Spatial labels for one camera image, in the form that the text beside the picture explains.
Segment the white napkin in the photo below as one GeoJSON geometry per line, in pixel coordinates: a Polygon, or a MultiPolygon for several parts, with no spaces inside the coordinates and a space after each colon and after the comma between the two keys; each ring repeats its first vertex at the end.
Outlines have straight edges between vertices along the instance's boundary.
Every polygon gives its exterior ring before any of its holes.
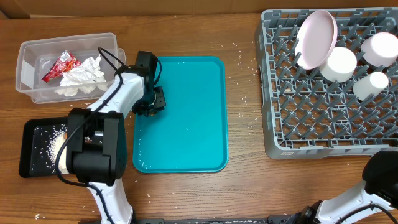
{"type": "Polygon", "coordinates": [[[83,63],[76,68],[71,69],[69,72],[63,72],[63,77],[60,81],[60,86],[73,86],[73,85],[85,85],[79,88],[63,88],[55,90],[59,95],[64,96],[75,96],[78,90],[85,94],[90,94],[95,88],[99,88],[102,91],[108,89],[104,77],[104,72],[101,71],[100,67],[101,56],[97,56],[96,59],[89,57],[83,63]]]}

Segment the red snack wrapper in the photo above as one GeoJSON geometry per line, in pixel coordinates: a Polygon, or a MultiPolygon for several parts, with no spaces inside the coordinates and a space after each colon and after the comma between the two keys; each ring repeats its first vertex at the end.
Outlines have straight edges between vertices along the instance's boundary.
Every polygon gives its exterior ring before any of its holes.
{"type": "Polygon", "coordinates": [[[61,77],[63,73],[67,73],[80,65],[81,62],[72,53],[66,50],[58,57],[51,69],[44,75],[42,81],[48,83],[50,80],[61,77]]]}

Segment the pile of white rice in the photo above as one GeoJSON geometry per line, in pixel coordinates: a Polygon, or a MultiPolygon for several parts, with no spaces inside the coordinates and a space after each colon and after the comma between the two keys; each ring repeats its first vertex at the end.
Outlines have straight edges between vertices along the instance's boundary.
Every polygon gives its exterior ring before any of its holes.
{"type": "Polygon", "coordinates": [[[34,129],[32,140],[32,162],[30,171],[33,176],[55,175],[56,158],[66,139],[65,124],[38,126],[34,129]]]}

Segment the large pink plate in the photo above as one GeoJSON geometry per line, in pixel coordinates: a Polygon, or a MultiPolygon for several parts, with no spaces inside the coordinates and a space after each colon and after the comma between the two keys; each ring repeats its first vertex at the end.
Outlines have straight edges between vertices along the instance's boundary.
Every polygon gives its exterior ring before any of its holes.
{"type": "Polygon", "coordinates": [[[326,10],[311,13],[300,26],[297,34],[295,55],[300,67],[311,70],[319,67],[330,56],[337,40],[335,18],[326,10]]]}

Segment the pale green bowl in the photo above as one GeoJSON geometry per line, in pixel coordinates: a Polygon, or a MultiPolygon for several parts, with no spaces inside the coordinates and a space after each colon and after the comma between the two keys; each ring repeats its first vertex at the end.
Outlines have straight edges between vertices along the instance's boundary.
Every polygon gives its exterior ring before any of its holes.
{"type": "Polygon", "coordinates": [[[350,49],[335,47],[326,62],[320,66],[319,71],[331,82],[345,82],[353,76],[356,65],[356,56],[350,49]]]}

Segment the white plastic cup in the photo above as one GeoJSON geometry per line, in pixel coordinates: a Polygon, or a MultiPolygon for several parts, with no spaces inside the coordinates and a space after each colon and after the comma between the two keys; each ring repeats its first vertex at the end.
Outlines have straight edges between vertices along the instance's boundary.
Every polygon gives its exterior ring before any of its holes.
{"type": "Polygon", "coordinates": [[[365,100],[369,95],[377,96],[389,84],[387,75],[382,72],[373,72],[358,80],[353,86],[353,93],[359,100],[365,100]]]}

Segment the small pink bowl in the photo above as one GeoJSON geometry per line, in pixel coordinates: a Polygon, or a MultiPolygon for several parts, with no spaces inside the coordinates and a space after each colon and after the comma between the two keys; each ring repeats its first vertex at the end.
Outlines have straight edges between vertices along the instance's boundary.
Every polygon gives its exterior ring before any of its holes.
{"type": "Polygon", "coordinates": [[[362,43],[361,51],[368,64],[389,67],[397,59],[397,37],[388,32],[377,33],[362,43]]]}

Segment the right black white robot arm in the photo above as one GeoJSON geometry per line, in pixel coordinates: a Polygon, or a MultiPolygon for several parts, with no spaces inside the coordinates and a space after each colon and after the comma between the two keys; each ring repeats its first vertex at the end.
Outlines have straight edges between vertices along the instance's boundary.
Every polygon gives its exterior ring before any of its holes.
{"type": "Polygon", "coordinates": [[[365,165],[362,181],[341,195],[319,201],[299,213],[294,223],[355,223],[378,212],[393,223],[397,209],[397,152],[375,153],[365,165]]]}

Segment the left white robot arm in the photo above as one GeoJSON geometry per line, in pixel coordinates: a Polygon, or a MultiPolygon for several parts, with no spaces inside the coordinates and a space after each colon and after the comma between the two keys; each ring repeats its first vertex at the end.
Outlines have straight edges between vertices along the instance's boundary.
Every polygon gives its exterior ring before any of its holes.
{"type": "Polygon", "coordinates": [[[63,145],[67,171],[76,175],[77,186],[92,193],[101,223],[132,223],[134,210],[122,182],[127,162],[124,120],[130,112],[149,116],[165,108],[159,75],[155,65],[121,67],[103,96],[68,115],[63,145]]]}

